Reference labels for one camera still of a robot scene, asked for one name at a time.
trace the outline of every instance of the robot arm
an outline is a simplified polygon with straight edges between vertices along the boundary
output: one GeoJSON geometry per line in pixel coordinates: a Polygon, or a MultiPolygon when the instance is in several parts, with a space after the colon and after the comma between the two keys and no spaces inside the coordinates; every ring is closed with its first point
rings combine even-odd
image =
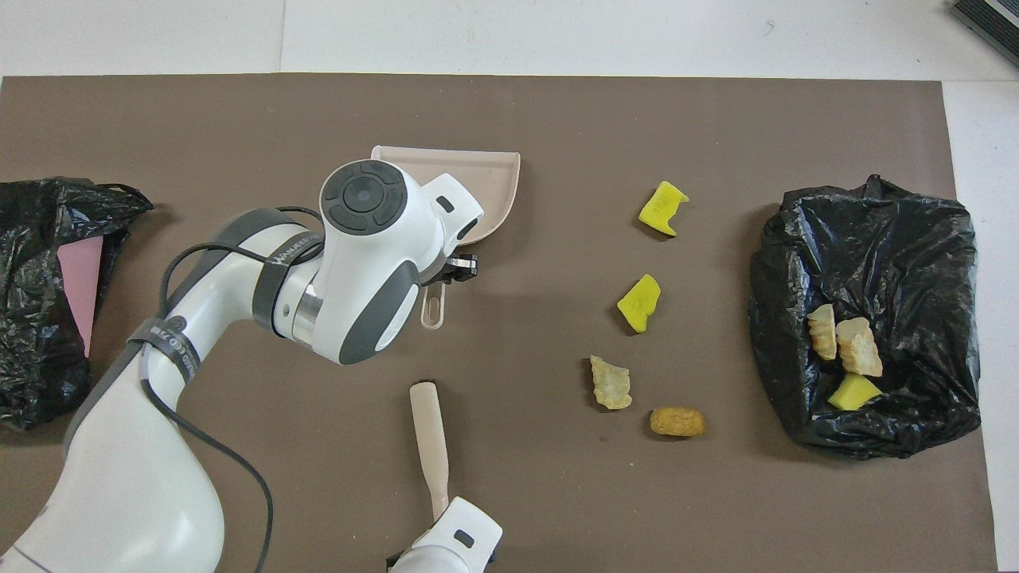
{"type": "MultiPolygon", "coordinates": [[[[71,422],[60,479],[0,558],[0,573],[214,571],[219,499],[141,380],[175,409],[201,361],[243,319],[333,362],[365,360],[392,342],[420,285],[448,268],[458,237],[483,214],[452,177],[419,187],[377,160],[334,171],[320,202],[324,238],[273,209],[246,213],[217,233],[217,244],[236,252],[205,253],[170,297],[167,316],[131,336],[71,422]]],[[[429,564],[457,562],[441,570],[480,572],[484,562],[472,556],[487,552],[487,561],[500,535],[484,513],[454,501],[393,570],[427,573],[439,570],[429,564]]]]}

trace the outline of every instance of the sponge piece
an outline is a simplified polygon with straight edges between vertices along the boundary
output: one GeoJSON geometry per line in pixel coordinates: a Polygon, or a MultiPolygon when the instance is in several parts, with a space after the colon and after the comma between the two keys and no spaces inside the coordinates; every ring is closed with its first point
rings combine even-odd
{"type": "Polygon", "coordinates": [[[828,404],[840,410],[859,410],[868,400],[880,394],[881,390],[866,376],[850,372],[828,399],[828,404]]]}
{"type": "Polygon", "coordinates": [[[690,201],[690,198],[683,195],[683,192],[676,189],[676,186],[668,181],[661,181],[658,184],[658,189],[654,190],[654,195],[640,210],[640,215],[637,218],[655,230],[669,237],[676,237],[676,231],[668,226],[668,219],[676,214],[680,203],[687,201],[690,201]]]}
{"type": "Polygon", "coordinates": [[[615,308],[620,309],[634,330],[643,332],[647,330],[647,318],[654,314],[660,295],[661,288],[658,287],[658,281],[650,274],[645,274],[620,299],[620,302],[615,303],[615,308]]]}

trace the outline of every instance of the black garbage bag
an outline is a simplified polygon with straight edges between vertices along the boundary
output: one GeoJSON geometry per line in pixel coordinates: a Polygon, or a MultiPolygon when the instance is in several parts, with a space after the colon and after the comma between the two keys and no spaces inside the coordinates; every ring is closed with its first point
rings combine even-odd
{"type": "Polygon", "coordinates": [[[0,422],[30,429],[89,394],[89,362],[64,296],[57,248],[104,237],[98,298],[127,224],[152,209],[138,190],[54,177],[0,184],[0,422]]]}
{"type": "Polygon", "coordinates": [[[956,201],[877,175],[852,191],[792,191],[750,264],[750,337],[772,408],[797,441],[858,459],[908,458],[980,425],[976,248],[956,201]],[[811,350],[806,315],[870,321],[882,395],[857,411],[827,403],[840,359],[811,350]]]}

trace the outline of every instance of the white floor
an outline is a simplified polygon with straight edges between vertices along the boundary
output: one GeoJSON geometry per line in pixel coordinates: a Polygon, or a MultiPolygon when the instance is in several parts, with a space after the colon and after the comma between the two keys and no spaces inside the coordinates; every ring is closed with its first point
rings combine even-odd
{"type": "Polygon", "coordinates": [[[945,82],[977,224],[981,408],[999,568],[1019,570],[1019,68],[943,0],[0,0],[0,77],[372,71],[945,82]]]}

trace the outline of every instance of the beige dustpan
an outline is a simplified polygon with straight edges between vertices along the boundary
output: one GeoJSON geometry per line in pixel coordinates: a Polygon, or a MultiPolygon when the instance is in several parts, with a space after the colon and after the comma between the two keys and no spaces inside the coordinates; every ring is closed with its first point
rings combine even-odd
{"type": "MultiPolygon", "coordinates": [[[[515,151],[454,151],[413,147],[375,146],[372,159],[399,165],[418,183],[425,185],[449,173],[478,200],[485,216],[460,245],[477,243],[502,224],[513,208],[520,178],[520,154],[515,151]]],[[[445,284],[435,282],[425,289],[421,324],[434,330],[445,316],[445,284]]]]}

